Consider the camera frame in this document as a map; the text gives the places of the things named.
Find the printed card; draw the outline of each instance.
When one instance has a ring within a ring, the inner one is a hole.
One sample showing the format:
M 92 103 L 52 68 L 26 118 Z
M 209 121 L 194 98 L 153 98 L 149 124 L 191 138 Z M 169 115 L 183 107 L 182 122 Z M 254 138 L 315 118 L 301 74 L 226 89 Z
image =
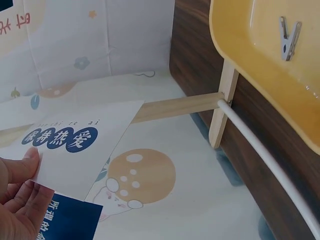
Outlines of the printed card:
M 55 193 L 36 240 L 92 240 L 102 206 Z
M 84 201 L 143 101 L 70 109 L 34 124 L 3 158 L 19 160 L 32 146 L 42 155 L 34 181 Z

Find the metal clip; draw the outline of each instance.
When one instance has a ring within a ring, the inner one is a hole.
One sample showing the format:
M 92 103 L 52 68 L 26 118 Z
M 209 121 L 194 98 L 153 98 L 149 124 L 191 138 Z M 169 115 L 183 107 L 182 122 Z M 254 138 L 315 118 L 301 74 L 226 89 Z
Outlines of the metal clip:
M 295 54 L 296 44 L 299 38 L 302 22 L 296 21 L 293 25 L 292 33 L 289 35 L 286 18 L 279 18 L 279 26 L 281 33 L 281 58 L 290 61 Z

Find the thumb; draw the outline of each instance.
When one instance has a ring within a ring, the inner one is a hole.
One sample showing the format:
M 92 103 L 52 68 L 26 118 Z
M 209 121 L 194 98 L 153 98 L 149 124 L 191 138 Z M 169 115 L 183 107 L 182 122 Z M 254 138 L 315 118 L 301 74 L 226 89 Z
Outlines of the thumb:
M 4 181 L 7 184 L 24 183 L 35 175 L 39 161 L 38 149 L 35 147 L 31 147 L 22 160 L 0 158 L 0 168 L 4 167 L 4 170 L 1 170 L 1 172 L 4 172 L 1 176 L 1 182 Z

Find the white wire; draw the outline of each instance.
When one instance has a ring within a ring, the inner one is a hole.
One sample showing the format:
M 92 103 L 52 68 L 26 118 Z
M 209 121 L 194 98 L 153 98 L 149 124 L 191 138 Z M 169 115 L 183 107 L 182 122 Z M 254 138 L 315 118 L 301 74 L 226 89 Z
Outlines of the white wire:
M 254 133 L 248 128 L 248 126 L 241 120 L 241 118 L 231 109 L 231 107 L 224 101 L 219 100 L 218 106 L 221 110 L 228 116 L 228 118 L 233 122 L 233 124 L 239 129 L 242 135 L 251 144 L 254 150 L 259 154 L 264 163 L 271 170 L 273 175 L 282 185 L 286 193 L 291 198 L 292 202 L 302 215 L 304 221 L 310 228 L 314 238 L 320 240 L 320 225 L 311 211 L 310 207 L 306 203 L 305 199 L 302 197 L 300 192 L 296 189 L 295 185 L 291 182 L 284 170 L 279 166 L 274 157 L 269 153 L 265 146 L 260 142 L 260 140 L 254 135 Z

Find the fingernail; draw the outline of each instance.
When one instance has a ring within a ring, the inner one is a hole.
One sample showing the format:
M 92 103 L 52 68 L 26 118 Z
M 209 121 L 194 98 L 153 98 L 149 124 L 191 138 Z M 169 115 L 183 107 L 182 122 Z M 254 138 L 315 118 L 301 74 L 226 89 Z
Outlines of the fingernail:
M 38 153 L 38 148 L 33 146 L 33 147 L 29 148 L 28 151 L 26 151 L 23 158 L 24 159 L 33 159 L 37 153 Z

